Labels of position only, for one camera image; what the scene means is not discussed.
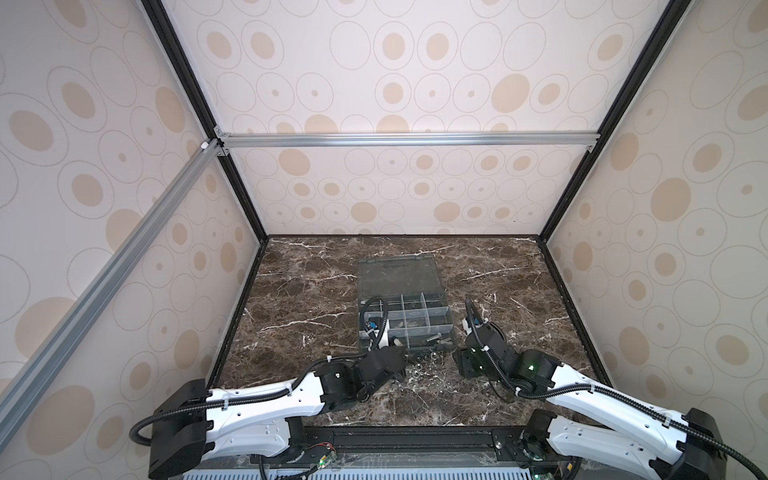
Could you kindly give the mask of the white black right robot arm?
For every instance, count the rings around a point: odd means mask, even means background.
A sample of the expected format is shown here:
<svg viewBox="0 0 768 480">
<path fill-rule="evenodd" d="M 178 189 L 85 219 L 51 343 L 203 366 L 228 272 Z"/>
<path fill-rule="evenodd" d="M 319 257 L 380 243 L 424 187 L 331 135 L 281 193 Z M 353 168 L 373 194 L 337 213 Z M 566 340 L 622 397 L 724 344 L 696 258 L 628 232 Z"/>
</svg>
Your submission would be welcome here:
<svg viewBox="0 0 768 480">
<path fill-rule="evenodd" d="M 645 479 L 723 479 L 735 460 L 755 478 L 765 473 L 725 444 L 713 416 L 686 413 L 623 394 L 545 352 L 518 352 L 500 328 L 469 303 L 463 348 L 454 354 L 462 377 L 486 378 L 507 401 L 546 401 L 591 419 L 585 425 L 549 411 L 531 416 L 520 437 L 525 455 L 550 454 L 602 463 Z"/>
</svg>

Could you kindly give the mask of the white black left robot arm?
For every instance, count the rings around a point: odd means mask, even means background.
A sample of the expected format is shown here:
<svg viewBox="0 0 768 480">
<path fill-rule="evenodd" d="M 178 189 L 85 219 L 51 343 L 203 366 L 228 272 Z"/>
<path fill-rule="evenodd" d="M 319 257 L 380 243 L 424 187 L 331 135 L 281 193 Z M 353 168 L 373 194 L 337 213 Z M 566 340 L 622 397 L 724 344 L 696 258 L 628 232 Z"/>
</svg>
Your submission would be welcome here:
<svg viewBox="0 0 768 480">
<path fill-rule="evenodd" d="M 406 375 L 406 349 L 385 346 L 326 357 L 295 379 L 242 389 L 182 385 L 129 431 L 150 451 L 148 476 L 168 479 L 233 455 L 277 456 L 299 438 L 296 421 L 364 403 Z"/>
</svg>

